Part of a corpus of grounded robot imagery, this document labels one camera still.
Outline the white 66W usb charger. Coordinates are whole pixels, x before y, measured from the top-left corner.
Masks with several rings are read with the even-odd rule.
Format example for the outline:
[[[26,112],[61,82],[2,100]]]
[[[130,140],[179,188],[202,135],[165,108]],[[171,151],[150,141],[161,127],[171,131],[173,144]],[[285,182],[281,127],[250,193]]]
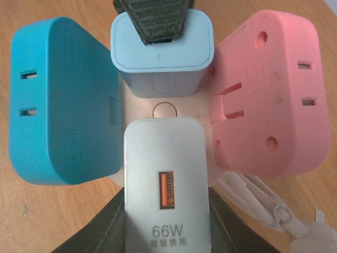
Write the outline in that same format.
[[[205,135],[198,121],[129,124],[124,179],[127,252],[211,252]]]

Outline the round beige power strip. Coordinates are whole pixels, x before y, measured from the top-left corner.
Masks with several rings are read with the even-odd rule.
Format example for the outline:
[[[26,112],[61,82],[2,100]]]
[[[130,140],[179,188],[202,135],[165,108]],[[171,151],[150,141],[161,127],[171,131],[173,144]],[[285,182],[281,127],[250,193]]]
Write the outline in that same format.
[[[133,95],[120,75],[118,82],[122,101],[122,132],[135,120],[149,118],[191,117],[199,121],[204,128],[207,176],[209,186],[214,185],[225,174],[214,161],[212,128],[209,118],[209,70],[202,74],[202,79],[196,92],[190,96],[138,98]]]

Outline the light blue usb charger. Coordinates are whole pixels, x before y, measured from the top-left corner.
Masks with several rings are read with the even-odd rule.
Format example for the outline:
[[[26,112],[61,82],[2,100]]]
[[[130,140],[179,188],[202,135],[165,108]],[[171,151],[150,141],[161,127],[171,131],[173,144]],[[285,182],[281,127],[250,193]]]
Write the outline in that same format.
[[[111,26],[111,59],[131,92],[139,98],[190,96],[214,57],[211,19],[188,9],[182,36],[144,45],[126,13]]]

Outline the pink plug adapter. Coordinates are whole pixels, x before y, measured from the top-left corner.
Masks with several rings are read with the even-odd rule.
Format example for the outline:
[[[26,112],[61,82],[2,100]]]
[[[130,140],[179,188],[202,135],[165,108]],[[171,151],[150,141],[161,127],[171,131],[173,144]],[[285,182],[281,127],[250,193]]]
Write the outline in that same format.
[[[294,14],[262,10],[215,49],[210,122],[217,166],[259,177],[317,168],[330,148],[319,37]]]

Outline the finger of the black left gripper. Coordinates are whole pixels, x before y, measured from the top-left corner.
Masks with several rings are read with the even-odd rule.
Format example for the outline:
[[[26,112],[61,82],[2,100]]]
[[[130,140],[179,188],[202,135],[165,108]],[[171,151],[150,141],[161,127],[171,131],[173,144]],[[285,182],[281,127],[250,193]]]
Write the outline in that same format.
[[[118,14],[127,13],[144,45],[168,43],[183,34],[192,0],[113,1]]]

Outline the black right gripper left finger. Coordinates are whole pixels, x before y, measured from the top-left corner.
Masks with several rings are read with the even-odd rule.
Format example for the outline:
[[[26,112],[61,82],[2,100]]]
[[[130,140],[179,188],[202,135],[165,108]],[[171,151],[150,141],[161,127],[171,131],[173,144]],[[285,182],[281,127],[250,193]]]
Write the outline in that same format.
[[[86,226],[53,252],[126,252],[124,188]]]

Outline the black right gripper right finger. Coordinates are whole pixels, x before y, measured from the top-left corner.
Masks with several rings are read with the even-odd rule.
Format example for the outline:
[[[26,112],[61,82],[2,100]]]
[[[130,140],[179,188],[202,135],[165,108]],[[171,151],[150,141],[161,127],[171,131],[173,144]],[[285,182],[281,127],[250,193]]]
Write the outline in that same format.
[[[253,231],[211,187],[209,205],[213,253],[279,252]]]

